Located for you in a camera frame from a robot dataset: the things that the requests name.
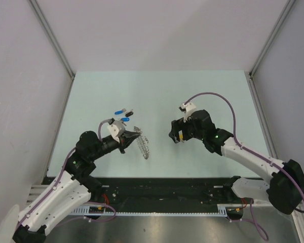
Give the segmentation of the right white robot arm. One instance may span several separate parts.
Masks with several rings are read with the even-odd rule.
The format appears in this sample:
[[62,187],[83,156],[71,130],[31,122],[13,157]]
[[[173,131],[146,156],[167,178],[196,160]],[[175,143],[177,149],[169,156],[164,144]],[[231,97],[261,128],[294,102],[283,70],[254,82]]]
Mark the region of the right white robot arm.
[[217,128],[205,110],[173,120],[169,137],[174,143],[198,139],[209,152],[240,163],[264,180],[260,183],[234,177],[223,191],[229,203],[236,203],[242,197],[265,200],[281,213],[290,215],[304,201],[304,173],[298,162],[265,157],[247,148],[231,132]]

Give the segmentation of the metal disc with keyrings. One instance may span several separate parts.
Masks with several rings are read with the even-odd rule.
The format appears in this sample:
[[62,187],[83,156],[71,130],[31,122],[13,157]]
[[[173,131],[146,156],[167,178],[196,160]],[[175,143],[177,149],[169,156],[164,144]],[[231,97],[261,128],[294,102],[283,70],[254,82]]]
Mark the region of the metal disc with keyrings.
[[143,131],[141,128],[134,126],[134,132],[139,133],[139,137],[136,139],[139,150],[145,160],[149,159],[150,151],[148,147],[148,139],[143,135]]

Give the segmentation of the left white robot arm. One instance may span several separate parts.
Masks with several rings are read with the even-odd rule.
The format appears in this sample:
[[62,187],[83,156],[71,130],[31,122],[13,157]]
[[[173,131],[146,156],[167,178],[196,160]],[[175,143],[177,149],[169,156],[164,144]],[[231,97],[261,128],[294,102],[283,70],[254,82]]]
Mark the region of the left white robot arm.
[[140,136],[124,131],[116,141],[111,135],[99,140],[93,131],[80,135],[75,148],[67,155],[58,176],[23,211],[12,237],[14,242],[44,242],[50,232],[74,209],[101,199],[101,183],[91,176],[95,161],[106,154],[125,149]]

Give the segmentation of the yellow tag key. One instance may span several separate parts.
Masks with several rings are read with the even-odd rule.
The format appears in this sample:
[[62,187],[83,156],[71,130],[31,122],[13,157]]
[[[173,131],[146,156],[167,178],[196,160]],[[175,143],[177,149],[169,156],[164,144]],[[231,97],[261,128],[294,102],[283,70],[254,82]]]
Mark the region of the yellow tag key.
[[179,141],[182,142],[182,143],[184,142],[183,134],[182,133],[179,133]]

